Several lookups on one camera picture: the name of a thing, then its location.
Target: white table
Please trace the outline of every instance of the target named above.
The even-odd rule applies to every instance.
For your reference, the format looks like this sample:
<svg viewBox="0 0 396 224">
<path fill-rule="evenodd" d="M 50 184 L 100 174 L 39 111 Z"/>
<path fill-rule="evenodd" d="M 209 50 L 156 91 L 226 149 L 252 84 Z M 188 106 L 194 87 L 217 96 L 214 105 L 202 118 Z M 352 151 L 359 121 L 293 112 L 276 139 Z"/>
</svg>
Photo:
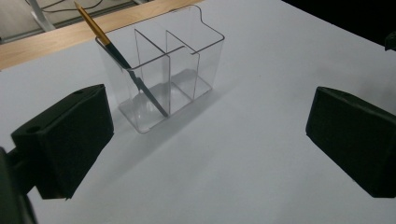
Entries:
<svg viewBox="0 0 396 224">
<path fill-rule="evenodd" d="M 393 224 L 305 135 L 317 86 L 396 114 L 396 53 L 280 0 L 207 0 L 226 36 L 214 90 L 153 131 L 116 108 L 94 41 L 0 72 L 0 143 L 68 93 L 105 83 L 115 135 L 71 200 L 29 197 L 41 224 Z"/>
</svg>

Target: acrylic desk organizer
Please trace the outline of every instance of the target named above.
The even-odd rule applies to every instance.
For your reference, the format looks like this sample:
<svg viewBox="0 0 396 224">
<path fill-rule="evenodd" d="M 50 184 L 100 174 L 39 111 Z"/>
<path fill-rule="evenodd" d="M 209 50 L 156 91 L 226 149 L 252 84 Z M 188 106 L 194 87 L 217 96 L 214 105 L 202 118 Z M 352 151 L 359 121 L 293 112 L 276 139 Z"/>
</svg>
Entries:
<svg viewBox="0 0 396 224">
<path fill-rule="evenodd" d="M 201 9 L 183 7 L 106 34 L 132 68 L 101 54 L 119 109 L 146 133 L 212 89 L 224 36 L 202 22 Z M 169 115 L 139 91 L 129 72 L 142 78 Z"/>
</svg>

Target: wooden floor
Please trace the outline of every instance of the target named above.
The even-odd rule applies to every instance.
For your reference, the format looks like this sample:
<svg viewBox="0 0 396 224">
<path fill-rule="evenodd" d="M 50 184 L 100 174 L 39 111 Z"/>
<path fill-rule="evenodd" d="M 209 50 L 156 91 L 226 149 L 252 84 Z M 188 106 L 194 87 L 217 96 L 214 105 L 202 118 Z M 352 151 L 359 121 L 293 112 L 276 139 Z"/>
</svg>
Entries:
<svg viewBox="0 0 396 224">
<path fill-rule="evenodd" d="M 58 1 L 59 0 L 37 0 L 37 3 L 40 7 L 45 7 Z M 99 3 L 99 1 L 100 0 L 77 0 L 83 7 L 92 7 Z M 87 9 L 87 11 L 93 16 L 95 16 L 95 14 L 103 15 L 109 11 L 132 7 L 134 5 L 135 3 L 132 0 L 103 0 L 100 5 L 93 9 Z M 53 7 L 48 7 L 45 10 L 68 8 L 75 8 L 74 0 L 64 0 L 62 3 Z M 31 11 L 32 8 L 25 0 L 0 0 L 0 37 L 4 43 L 43 33 Z M 77 11 L 45 12 L 44 15 L 57 28 L 81 20 Z"/>
</svg>

